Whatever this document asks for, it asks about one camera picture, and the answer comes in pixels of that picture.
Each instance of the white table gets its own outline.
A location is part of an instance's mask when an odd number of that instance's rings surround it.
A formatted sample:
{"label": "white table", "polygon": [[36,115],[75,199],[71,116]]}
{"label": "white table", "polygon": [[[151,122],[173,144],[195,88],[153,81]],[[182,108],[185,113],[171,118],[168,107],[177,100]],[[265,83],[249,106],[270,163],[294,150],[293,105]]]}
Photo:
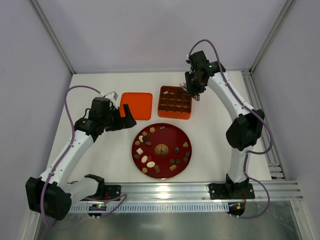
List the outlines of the white table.
{"label": "white table", "polygon": [[[246,101],[249,101],[241,72],[230,71],[228,75],[238,92]],[[189,120],[158,117],[160,87],[178,86],[183,82],[185,82],[184,72],[73,75],[70,87],[87,85],[105,94],[116,91],[118,105],[125,92],[152,93],[153,102],[150,120],[137,121],[137,125],[133,128],[106,132],[99,136],[79,161],[69,180],[77,181],[86,174],[94,174],[111,183],[225,181],[231,160],[231,147],[226,139],[226,131],[232,122],[227,110],[213,91],[207,87],[207,90],[201,94],[199,102],[193,100]],[[69,93],[67,101],[74,122],[84,115],[86,108],[91,107],[94,97],[97,97],[97,94],[85,88],[76,88]],[[175,125],[181,128],[191,141],[192,156],[188,167],[181,174],[170,179],[153,179],[144,175],[135,166],[131,156],[134,137],[142,128],[154,123]],[[62,150],[70,134],[70,124],[66,111],[63,110],[48,166]],[[263,150],[260,140],[254,150],[259,152]],[[248,173],[258,180],[271,180],[264,155],[251,155]]]}

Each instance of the round red tray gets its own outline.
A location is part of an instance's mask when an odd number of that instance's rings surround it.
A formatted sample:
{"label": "round red tray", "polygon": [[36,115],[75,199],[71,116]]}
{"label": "round red tray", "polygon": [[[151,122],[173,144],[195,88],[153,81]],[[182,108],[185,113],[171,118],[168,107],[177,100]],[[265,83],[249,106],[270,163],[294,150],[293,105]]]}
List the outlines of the round red tray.
{"label": "round red tray", "polygon": [[[150,128],[154,128],[155,132],[150,132]],[[148,140],[135,145],[135,142],[139,141],[139,136],[143,136],[143,132],[147,133]],[[139,148],[143,150],[141,155],[137,153]],[[179,148],[179,153],[176,153],[174,148]],[[172,178],[181,173],[188,166],[191,155],[192,148],[188,136],[180,128],[167,123],[156,123],[145,127],[137,134],[132,144],[132,158],[137,168],[141,172],[146,168],[147,172],[143,174],[156,179]],[[145,163],[142,163],[143,156],[148,157]],[[156,172],[157,167],[147,167],[148,162],[155,162],[160,172]]]}

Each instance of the orange tray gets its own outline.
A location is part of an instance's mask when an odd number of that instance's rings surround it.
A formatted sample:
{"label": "orange tray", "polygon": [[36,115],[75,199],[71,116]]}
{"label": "orange tray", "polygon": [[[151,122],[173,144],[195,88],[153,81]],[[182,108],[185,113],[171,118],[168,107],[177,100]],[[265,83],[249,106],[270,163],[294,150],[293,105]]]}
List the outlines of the orange tray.
{"label": "orange tray", "polygon": [[188,120],[191,116],[191,105],[192,97],[180,87],[161,87],[158,103],[159,117]]}
{"label": "orange tray", "polygon": [[125,116],[124,104],[128,104],[134,120],[149,120],[152,112],[152,94],[148,92],[125,92],[120,103],[120,115]]}

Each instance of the wall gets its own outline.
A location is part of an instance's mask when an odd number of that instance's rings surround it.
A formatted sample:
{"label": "wall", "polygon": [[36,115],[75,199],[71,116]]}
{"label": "wall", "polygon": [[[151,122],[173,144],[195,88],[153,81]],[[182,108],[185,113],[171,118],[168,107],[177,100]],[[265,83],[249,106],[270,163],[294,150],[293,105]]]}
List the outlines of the wall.
{"label": "wall", "polygon": [[25,184],[45,169],[71,74],[27,0],[0,1],[0,232],[16,239]]}
{"label": "wall", "polygon": [[[185,70],[203,38],[226,68],[249,68],[285,0],[38,2],[76,72],[141,72]],[[201,48],[215,60],[206,43]]]}
{"label": "wall", "polygon": [[256,72],[286,174],[320,222],[320,1],[297,1]]}

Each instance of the gray floor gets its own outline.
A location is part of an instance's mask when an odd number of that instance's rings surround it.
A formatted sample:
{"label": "gray floor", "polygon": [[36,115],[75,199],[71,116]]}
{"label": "gray floor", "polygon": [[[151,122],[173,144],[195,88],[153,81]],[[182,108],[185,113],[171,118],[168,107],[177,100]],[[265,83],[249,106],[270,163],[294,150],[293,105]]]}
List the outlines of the gray floor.
{"label": "gray floor", "polygon": [[[266,203],[247,203],[246,216],[260,213]],[[42,221],[38,240],[301,240],[290,202],[272,202],[269,211],[254,220],[219,213],[119,214],[99,220],[69,215],[57,228]]]}

